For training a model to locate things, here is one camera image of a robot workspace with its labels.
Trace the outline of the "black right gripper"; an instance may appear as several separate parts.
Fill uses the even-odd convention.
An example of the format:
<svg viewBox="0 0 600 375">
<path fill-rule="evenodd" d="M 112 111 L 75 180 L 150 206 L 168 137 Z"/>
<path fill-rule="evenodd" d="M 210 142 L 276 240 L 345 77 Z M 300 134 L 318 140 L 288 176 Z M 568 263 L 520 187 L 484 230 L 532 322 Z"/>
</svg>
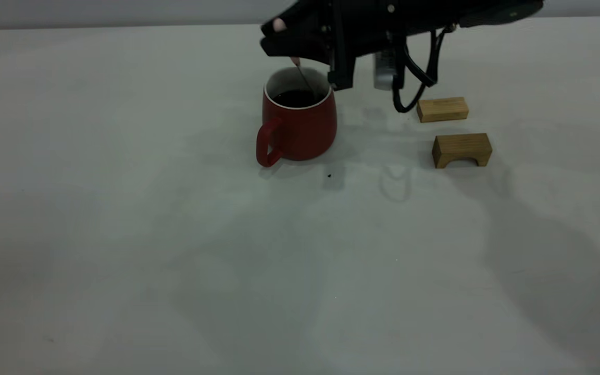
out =
<svg viewBox="0 0 600 375">
<path fill-rule="evenodd" d="M 402 89 L 405 71 L 427 87 L 438 81 L 439 28 L 453 30 L 453 19 L 443 1 L 295 1 L 279 14 L 279 32 L 264 36 L 260 47 L 269 57 L 297 57 L 329 65 L 334 90 L 353 87 L 357 57 L 373 55 L 374 87 Z M 313 22 L 331 31 L 330 51 L 323 35 L 305 32 Z M 430 58 L 426 70 L 409 56 L 407 37 L 429 32 Z"/>
</svg>

